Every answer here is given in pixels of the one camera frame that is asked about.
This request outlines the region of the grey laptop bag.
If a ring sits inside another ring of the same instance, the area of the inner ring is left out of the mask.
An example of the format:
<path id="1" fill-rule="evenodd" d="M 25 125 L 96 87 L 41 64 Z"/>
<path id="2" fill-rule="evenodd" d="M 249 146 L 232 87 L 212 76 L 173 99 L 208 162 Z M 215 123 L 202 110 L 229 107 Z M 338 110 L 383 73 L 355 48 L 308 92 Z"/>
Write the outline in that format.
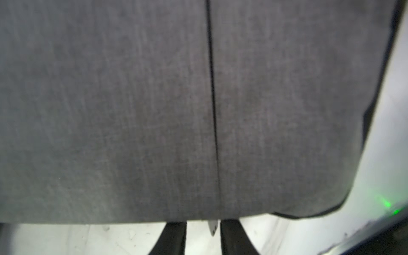
<path id="1" fill-rule="evenodd" d="M 336 210 L 402 6 L 2 1 L 1 222 Z"/>

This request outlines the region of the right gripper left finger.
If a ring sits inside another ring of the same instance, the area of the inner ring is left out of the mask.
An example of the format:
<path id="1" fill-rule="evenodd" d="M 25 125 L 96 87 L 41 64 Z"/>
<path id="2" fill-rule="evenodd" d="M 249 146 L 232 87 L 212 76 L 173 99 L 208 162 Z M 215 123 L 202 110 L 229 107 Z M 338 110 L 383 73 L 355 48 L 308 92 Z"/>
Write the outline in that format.
<path id="1" fill-rule="evenodd" d="M 149 255 L 185 255 L 187 222 L 166 223 Z"/>

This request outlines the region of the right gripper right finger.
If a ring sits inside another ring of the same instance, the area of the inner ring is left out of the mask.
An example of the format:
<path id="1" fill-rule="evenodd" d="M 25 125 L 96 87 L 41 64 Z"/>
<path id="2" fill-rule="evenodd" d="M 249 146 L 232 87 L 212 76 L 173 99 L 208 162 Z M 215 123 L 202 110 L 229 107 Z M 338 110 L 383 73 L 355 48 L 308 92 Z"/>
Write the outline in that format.
<path id="1" fill-rule="evenodd" d="M 221 221 L 222 255 L 259 255 L 239 220 Z"/>

